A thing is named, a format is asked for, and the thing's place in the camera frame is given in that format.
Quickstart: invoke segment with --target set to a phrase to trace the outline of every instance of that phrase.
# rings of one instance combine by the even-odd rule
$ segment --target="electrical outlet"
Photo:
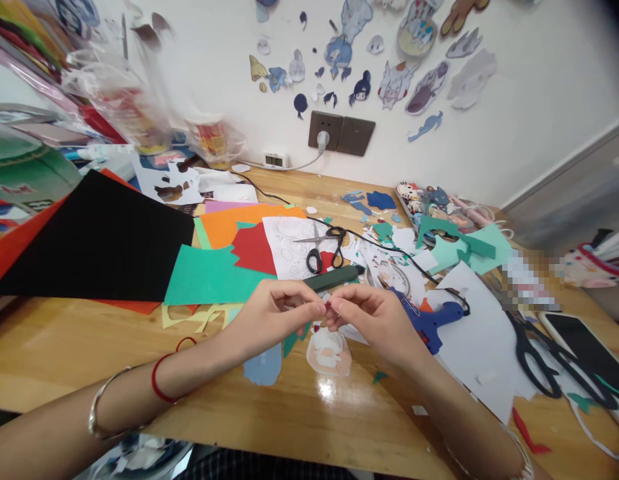
[[[332,113],[318,111],[311,112],[311,124],[309,125],[309,143],[313,148],[318,148],[318,134],[325,130],[329,134],[329,143],[325,150],[336,151],[340,141],[342,129],[342,117]]]

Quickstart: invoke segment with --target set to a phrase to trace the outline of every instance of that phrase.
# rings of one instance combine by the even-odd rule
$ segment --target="blurred object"
[[[35,215],[70,193],[81,179],[56,150],[0,125],[0,199]]]

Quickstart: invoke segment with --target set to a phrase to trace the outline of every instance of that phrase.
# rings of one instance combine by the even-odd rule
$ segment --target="red paper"
[[[265,225],[257,223],[255,227],[241,228],[233,241],[232,253],[239,257],[237,267],[276,275],[274,257],[271,255]]]

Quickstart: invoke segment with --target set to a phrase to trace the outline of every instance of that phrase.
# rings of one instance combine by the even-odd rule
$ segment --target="orange paper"
[[[201,215],[201,221],[211,247],[222,249],[231,245],[238,232],[236,222],[262,223],[263,217],[307,218],[300,207],[284,205],[253,205],[239,209],[224,210]]]

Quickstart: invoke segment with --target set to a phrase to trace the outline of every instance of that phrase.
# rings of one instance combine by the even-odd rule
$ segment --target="paper scrap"
[[[232,247],[200,250],[181,245],[165,305],[245,302],[263,279],[274,275],[236,267]]]

